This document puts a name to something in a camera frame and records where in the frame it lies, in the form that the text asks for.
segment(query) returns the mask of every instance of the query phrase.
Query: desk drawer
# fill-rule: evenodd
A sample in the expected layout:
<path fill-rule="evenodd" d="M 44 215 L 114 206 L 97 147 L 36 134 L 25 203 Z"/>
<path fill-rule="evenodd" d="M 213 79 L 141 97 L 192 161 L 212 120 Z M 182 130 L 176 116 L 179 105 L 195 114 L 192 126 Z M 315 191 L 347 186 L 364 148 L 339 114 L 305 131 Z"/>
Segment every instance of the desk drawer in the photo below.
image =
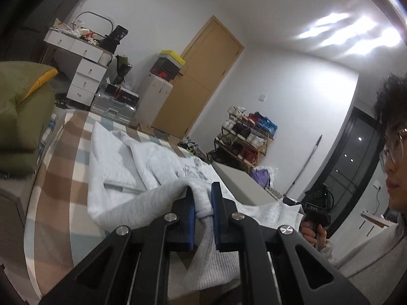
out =
<path fill-rule="evenodd" d="M 68 97 L 69 99 L 87 106 L 90 106 L 92 104 L 94 96 L 94 94 L 73 85 L 69 87 L 68 94 L 66 94 L 66 97 Z"/>
<path fill-rule="evenodd" d="M 105 75 L 106 69 L 83 58 L 79 63 L 77 72 L 97 81 L 101 81 Z"/>
<path fill-rule="evenodd" d="M 103 54 L 103 50 L 100 50 L 96 47 L 91 46 L 90 44 L 81 42 L 79 40 L 75 40 L 75 43 L 73 44 L 70 51 L 95 62 L 99 61 L 99 58 Z"/>
<path fill-rule="evenodd" d="M 75 73 L 75 76 L 71 82 L 71 86 L 74 85 L 93 94 L 96 93 L 96 91 L 98 90 L 99 84 L 99 81 L 89 78 L 86 75 L 80 74 L 78 72 Z"/>
<path fill-rule="evenodd" d="M 60 48 L 70 50 L 75 42 L 75 39 L 62 33 L 51 31 L 47 42 Z"/>

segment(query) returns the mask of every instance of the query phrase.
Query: shoe rack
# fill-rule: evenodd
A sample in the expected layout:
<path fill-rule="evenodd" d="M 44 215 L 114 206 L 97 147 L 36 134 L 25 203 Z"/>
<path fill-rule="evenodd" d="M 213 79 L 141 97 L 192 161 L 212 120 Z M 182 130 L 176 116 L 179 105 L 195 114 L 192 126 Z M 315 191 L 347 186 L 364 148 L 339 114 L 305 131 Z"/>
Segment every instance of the shoe rack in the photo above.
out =
<path fill-rule="evenodd" d="M 251 163 L 251 164 L 247 164 L 244 159 L 240 159 L 238 157 L 238 155 L 236 155 L 235 153 L 232 152 L 231 150 L 231 145 L 227 145 L 223 142 L 221 142 L 220 140 L 218 140 L 217 138 L 214 139 L 214 147 L 215 149 L 217 148 L 221 148 L 222 150 L 224 150 L 225 152 L 227 152 L 230 156 L 232 156 L 234 159 L 238 160 L 243 167 L 245 167 L 245 171 L 247 173 L 251 172 L 251 169 L 257 165 L 259 165 L 261 159 L 263 157 L 265 157 L 267 155 L 267 148 L 269 146 L 270 143 L 272 143 L 274 141 L 274 139 L 270 138 L 270 134 L 265 131 L 264 129 L 254 126 L 251 122 L 243 119 L 242 117 L 236 117 L 234 115 L 229 114 L 229 118 L 230 119 L 234 119 L 236 122 L 242 123 L 243 125 L 250 127 L 252 130 L 263 134 L 264 136 L 266 136 L 267 142 L 261 146 L 261 147 L 255 147 L 254 145 L 252 145 L 251 143 L 247 142 L 246 139 L 244 139 L 242 136 L 239 136 L 239 134 L 236 134 L 234 131 L 232 130 L 227 130 L 226 128 L 224 128 L 223 126 L 221 127 L 221 134 L 222 135 L 233 135 L 234 139 L 232 141 L 232 144 L 234 143 L 239 143 L 241 144 L 243 147 L 249 148 L 252 151 L 254 151 L 256 153 L 256 160 Z"/>

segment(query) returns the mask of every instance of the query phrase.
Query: eyeglasses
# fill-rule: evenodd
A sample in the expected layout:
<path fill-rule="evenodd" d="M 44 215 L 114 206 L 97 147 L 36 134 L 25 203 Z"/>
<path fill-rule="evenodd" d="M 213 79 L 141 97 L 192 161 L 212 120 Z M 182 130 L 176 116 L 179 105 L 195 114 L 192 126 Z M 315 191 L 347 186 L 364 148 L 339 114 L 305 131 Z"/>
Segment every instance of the eyeglasses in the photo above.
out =
<path fill-rule="evenodd" d="M 396 134 L 389 136 L 386 139 L 384 149 L 380 153 L 380 163 L 383 171 L 389 157 L 394 164 L 399 165 L 404 158 L 403 140 L 407 136 L 407 128 L 402 128 Z"/>

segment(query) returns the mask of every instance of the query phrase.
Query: hand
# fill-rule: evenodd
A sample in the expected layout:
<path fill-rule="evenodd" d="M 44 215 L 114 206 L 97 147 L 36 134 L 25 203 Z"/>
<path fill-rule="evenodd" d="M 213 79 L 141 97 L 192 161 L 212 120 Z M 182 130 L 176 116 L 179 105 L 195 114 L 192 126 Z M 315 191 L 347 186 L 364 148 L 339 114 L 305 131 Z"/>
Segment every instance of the hand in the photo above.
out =
<path fill-rule="evenodd" d="M 301 233 L 311 245 L 315 246 L 315 244 L 318 243 L 318 249 L 322 248 L 326 243 L 326 230 L 321 225 L 318 225 L 318 240 L 316 239 L 315 233 L 310 228 L 310 223 L 308 221 L 301 222 Z"/>

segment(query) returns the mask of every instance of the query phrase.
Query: door frame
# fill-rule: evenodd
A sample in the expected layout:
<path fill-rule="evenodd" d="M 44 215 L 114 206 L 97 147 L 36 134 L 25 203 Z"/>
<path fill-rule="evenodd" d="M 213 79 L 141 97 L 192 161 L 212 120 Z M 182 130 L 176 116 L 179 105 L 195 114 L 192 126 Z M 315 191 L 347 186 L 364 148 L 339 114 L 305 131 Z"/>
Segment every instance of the door frame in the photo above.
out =
<path fill-rule="evenodd" d="M 239 52 L 237 53 L 235 59 L 232 61 L 232 63 L 230 64 L 230 66 L 227 68 L 226 72 L 223 74 L 223 76 L 219 79 L 218 83 L 216 84 L 216 86 L 213 88 L 212 92 L 209 94 L 208 99 L 205 101 L 205 104 L 202 106 L 201 110 L 196 114 L 194 120 L 191 122 L 191 124 L 188 126 L 188 128 L 186 129 L 183 137 L 185 135 L 188 134 L 188 132 L 191 130 L 191 128 L 194 126 L 195 122 L 197 121 L 198 117 L 200 116 L 200 114 L 202 113 L 203 109 L 206 107 L 206 105 L 208 104 L 209 100 L 211 99 L 213 93 L 217 90 L 219 84 L 222 82 L 222 80 L 225 78 L 225 76 L 227 75 L 227 73 L 230 71 L 231 67 L 235 64 L 236 60 L 239 58 L 240 54 L 242 54 L 243 50 L 244 50 L 244 46 L 239 42 L 239 40 L 236 39 L 236 37 L 220 22 L 220 20 L 218 20 L 215 15 L 212 15 L 211 18 L 209 18 L 209 20 L 205 23 L 205 25 L 198 31 L 198 33 L 194 36 L 194 38 L 192 39 L 192 41 L 188 44 L 188 46 L 184 49 L 184 51 L 181 54 L 181 57 L 184 58 L 187 53 L 194 47 L 195 43 L 198 41 L 198 39 L 200 38 L 200 36 L 203 34 L 203 32 L 213 23 L 217 23 L 220 27 L 222 27 L 227 34 L 229 34 L 231 36 L 231 38 L 239 45 L 240 49 Z M 171 84 L 174 84 L 174 81 L 176 81 L 177 77 L 175 79 L 173 79 L 171 81 Z"/>
<path fill-rule="evenodd" d="M 356 107 L 353 107 L 353 110 L 351 112 L 351 116 L 349 117 L 349 120 L 347 121 L 347 125 L 345 127 L 345 130 L 342 133 L 342 136 L 332 153 L 332 156 L 329 158 L 328 163 L 326 164 L 325 168 L 319 175 L 318 179 L 315 181 L 314 185 L 312 186 L 311 189 L 314 187 L 318 187 L 319 185 L 322 185 L 322 183 L 326 180 L 330 172 L 333 170 L 333 167 L 335 166 L 338 158 L 340 155 L 342 155 L 342 150 L 344 149 L 347 140 L 351 136 L 351 132 L 353 130 L 353 126 L 355 125 L 355 122 L 357 119 L 363 120 L 365 123 L 368 125 L 372 126 L 376 130 L 379 130 L 379 125 L 374 118 L 369 116 L 367 113 L 363 112 L 362 110 L 359 110 Z M 352 196 L 352 198 L 349 200 L 349 202 L 346 204 L 346 206 L 343 208 L 342 212 L 339 214 L 339 216 L 335 219 L 335 221 L 329 226 L 329 229 L 327 230 L 327 238 L 330 238 L 333 233 L 342 225 L 342 223 L 345 221 L 345 219 L 349 216 L 355 205 L 358 203 L 359 199 L 363 195 L 364 191 L 366 190 L 366 187 L 368 186 L 368 183 L 370 179 L 373 177 L 373 173 L 377 167 L 377 164 L 379 163 L 379 153 L 381 149 L 383 148 L 383 139 L 380 139 L 377 148 L 376 148 L 376 153 L 374 158 L 371 160 L 369 167 L 366 170 L 365 175 L 363 176 L 361 182 L 359 183 L 359 187 L 357 188 L 355 194 Z"/>

